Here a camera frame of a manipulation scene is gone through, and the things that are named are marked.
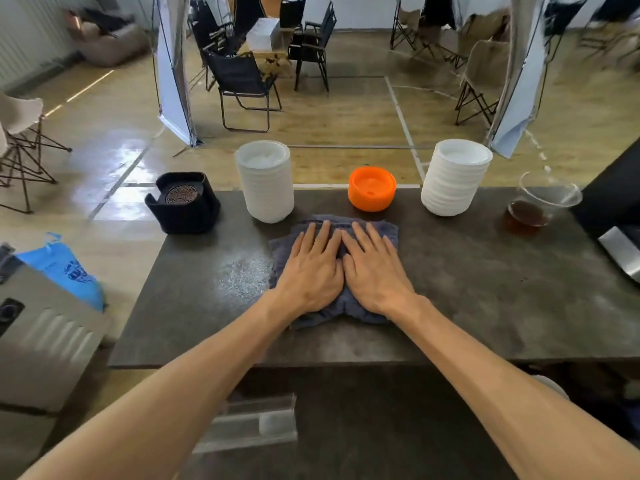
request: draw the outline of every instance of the gray towel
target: gray towel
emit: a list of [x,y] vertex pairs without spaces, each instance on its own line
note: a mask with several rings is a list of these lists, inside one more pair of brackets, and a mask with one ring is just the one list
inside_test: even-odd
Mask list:
[[[287,259],[289,259],[291,248],[293,247],[293,243],[298,237],[298,234],[306,230],[311,222],[316,223],[316,233],[318,233],[318,231],[320,231],[320,226],[324,221],[331,222],[331,234],[333,234],[333,231],[335,229],[345,229],[352,237],[355,237],[353,234],[353,229],[351,227],[352,222],[359,222],[359,224],[363,228],[366,224],[366,222],[361,219],[352,219],[350,217],[337,217],[331,215],[317,215],[312,216],[311,219],[302,221],[300,222],[300,224],[296,224],[295,226],[293,226],[291,229],[291,234],[279,239],[269,241],[269,245],[271,246],[271,253],[273,256],[273,268],[269,277],[269,288],[274,288],[276,286],[276,283],[278,282],[278,279],[280,278],[280,275],[284,270],[284,266],[287,263]],[[398,227],[396,225],[386,221],[372,222],[372,224],[373,227],[376,228],[380,236],[386,235],[389,240],[391,240],[393,245],[397,247]],[[344,244],[341,244],[340,249],[338,250],[337,257],[344,256],[346,252],[346,247],[344,246]],[[358,303],[358,300],[356,300],[345,283],[344,288],[340,292],[340,295],[338,295],[338,297],[329,305],[325,306],[319,312],[303,315],[302,317],[295,320],[295,322],[292,323],[291,327],[304,328],[314,326],[326,322],[327,320],[331,320],[332,318],[339,315],[350,315],[354,318],[362,320],[364,323],[389,323],[384,316],[371,313],[364,309],[362,305]]]

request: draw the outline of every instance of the orange container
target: orange container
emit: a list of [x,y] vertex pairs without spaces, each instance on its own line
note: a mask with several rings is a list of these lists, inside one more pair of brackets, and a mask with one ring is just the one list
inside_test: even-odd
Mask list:
[[349,201],[365,212],[388,208],[396,194],[396,179],[384,168],[362,166],[349,176]]

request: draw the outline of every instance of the blue bag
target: blue bag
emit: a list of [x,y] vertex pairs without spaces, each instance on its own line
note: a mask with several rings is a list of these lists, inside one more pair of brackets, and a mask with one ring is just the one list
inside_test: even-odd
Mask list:
[[44,274],[58,286],[87,302],[99,312],[104,309],[104,297],[100,283],[87,274],[62,236],[48,232],[52,239],[43,248],[16,254],[16,257]]

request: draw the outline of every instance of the forearm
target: forearm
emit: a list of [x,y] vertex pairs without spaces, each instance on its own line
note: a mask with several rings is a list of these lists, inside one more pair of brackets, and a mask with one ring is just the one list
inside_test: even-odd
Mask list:
[[492,353],[427,298],[391,318],[451,382],[519,478],[640,476],[640,453],[631,444]]
[[170,479],[220,405],[292,316],[267,292],[219,333],[80,427],[24,480]]

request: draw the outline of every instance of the white cup stack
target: white cup stack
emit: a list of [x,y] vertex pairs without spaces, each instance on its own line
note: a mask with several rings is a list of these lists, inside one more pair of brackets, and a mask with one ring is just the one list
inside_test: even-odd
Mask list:
[[437,216],[461,214],[471,205],[493,158],[486,146],[445,139],[434,151],[422,185],[422,204]]
[[252,141],[236,151],[236,167],[246,208],[267,224],[280,222],[293,210],[289,148],[277,141]]

